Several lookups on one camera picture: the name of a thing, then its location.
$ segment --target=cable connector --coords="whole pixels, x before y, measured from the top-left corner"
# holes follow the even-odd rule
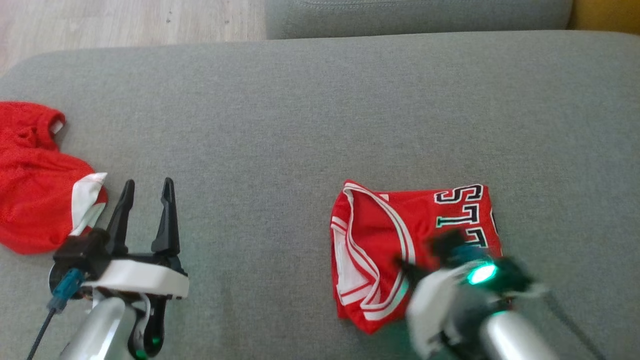
[[[82,271],[76,268],[70,269],[53,290],[53,297],[49,300],[47,309],[60,314],[67,306],[69,299],[80,290],[83,282],[84,274]]]

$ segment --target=gray fabric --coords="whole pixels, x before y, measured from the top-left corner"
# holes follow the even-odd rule
[[[266,0],[267,37],[564,29],[572,0]]]
[[[64,152],[137,181],[132,251],[175,180],[188,299],[160,359],[407,359],[405,325],[336,318],[329,217],[343,180],[377,190],[480,182],[504,250],[555,289],[610,359],[640,353],[640,38],[534,31],[105,49],[37,56],[0,99],[63,111]],[[0,358],[29,349],[50,255],[0,249]],[[39,359],[83,317],[56,317]],[[539,302],[519,308],[589,359]]]

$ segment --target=yellow object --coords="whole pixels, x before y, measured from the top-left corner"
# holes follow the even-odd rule
[[[574,0],[569,28],[640,34],[640,0]]]

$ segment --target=red shorts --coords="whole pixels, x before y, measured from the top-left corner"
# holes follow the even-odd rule
[[[428,240],[459,227],[471,245],[501,255],[489,189],[374,192],[347,180],[331,218],[333,296],[338,317],[366,333],[400,319],[409,301],[398,259],[436,270]]]
[[[107,203],[105,172],[63,154],[58,110],[0,102],[0,243],[19,254],[56,250],[91,230]]]

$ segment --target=blue cable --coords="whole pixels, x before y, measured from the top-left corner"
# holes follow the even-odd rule
[[[47,304],[47,309],[49,310],[49,314],[47,314],[47,318],[44,320],[42,327],[40,328],[40,332],[36,337],[36,340],[33,342],[33,346],[31,347],[31,352],[27,356],[27,360],[32,360],[33,356],[36,354],[36,350],[38,349],[38,345],[42,340],[42,336],[44,332],[47,330],[49,323],[51,322],[51,318],[55,314],[60,314],[65,307],[67,306],[67,302],[80,290],[80,286],[84,282],[84,275],[82,271],[73,268],[67,272],[67,274],[62,278],[62,281],[56,286],[53,290],[53,297],[49,300]]]

